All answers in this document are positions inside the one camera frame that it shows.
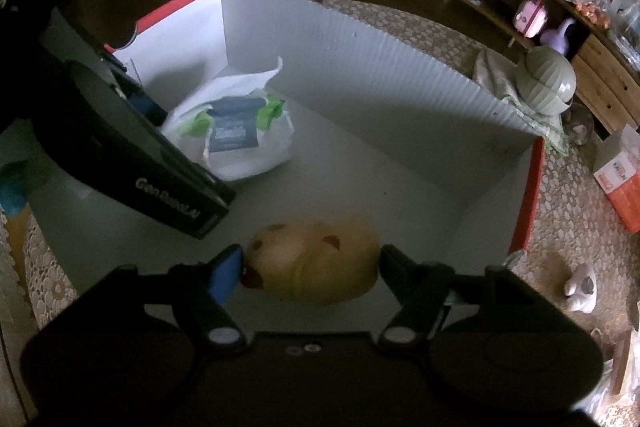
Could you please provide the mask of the yellow plush toy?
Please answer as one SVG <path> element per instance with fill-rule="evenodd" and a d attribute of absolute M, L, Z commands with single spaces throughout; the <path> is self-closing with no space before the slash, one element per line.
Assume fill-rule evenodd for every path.
<path fill-rule="evenodd" d="M 374 228 L 356 219 L 275 223 L 250 240 L 240 282 L 290 303 L 334 305 L 374 287 L 380 252 Z"/>

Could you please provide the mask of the white wet wipes pack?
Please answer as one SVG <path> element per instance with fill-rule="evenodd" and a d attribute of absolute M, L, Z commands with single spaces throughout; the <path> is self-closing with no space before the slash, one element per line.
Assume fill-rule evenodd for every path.
<path fill-rule="evenodd" d="M 267 91 L 277 67 L 201 82 L 168 113 L 160 132 L 221 181 L 266 173 L 292 157 L 294 124 L 285 101 Z"/>

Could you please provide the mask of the small white figurine toy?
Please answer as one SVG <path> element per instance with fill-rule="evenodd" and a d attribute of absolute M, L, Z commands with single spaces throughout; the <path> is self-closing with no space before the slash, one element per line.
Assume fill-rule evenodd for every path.
<path fill-rule="evenodd" d="M 597 277 L 591 265 L 578 265 L 564 285 L 566 309 L 572 312 L 590 314 L 597 304 Z"/>

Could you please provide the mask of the red and white shoe box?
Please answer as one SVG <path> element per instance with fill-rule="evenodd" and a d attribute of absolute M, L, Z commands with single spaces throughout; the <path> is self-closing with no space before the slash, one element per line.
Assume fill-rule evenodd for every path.
<path fill-rule="evenodd" d="M 55 170 L 32 212 L 83 291 L 117 265 L 213 257 L 280 218 L 360 216 L 413 259 L 480 273 L 527 247 L 544 142 L 515 109 L 434 57 L 309 0 L 171 0 L 140 22 L 157 43 L 255 72 L 282 58 L 293 157 L 239 186 L 202 239 Z"/>

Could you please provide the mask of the folded green striped cloth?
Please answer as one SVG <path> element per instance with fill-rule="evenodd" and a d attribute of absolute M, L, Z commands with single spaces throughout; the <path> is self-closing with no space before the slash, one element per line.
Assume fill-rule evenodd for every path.
<path fill-rule="evenodd" d="M 544 116 L 531 109 L 515 86 L 516 65 L 497 52 L 484 49 L 476 57 L 472 80 L 502 103 L 510 105 L 533 132 L 542 136 L 548 150 L 562 156 L 570 153 L 570 140 L 559 116 Z"/>

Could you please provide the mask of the orange tissue box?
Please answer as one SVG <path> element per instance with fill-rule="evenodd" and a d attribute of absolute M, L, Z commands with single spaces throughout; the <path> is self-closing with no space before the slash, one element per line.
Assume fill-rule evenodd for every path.
<path fill-rule="evenodd" d="M 639 133 L 625 124 L 597 146 L 593 176 L 630 234 L 640 229 Z"/>

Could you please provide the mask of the green lidded ceramic bowl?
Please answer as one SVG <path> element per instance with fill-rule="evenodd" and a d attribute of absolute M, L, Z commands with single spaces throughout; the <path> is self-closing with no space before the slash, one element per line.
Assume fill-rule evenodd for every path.
<path fill-rule="evenodd" d="M 570 108 L 577 84 L 570 62 L 548 46 L 529 50 L 518 62 L 514 79 L 528 107 L 549 117 L 560 116 Z"/>

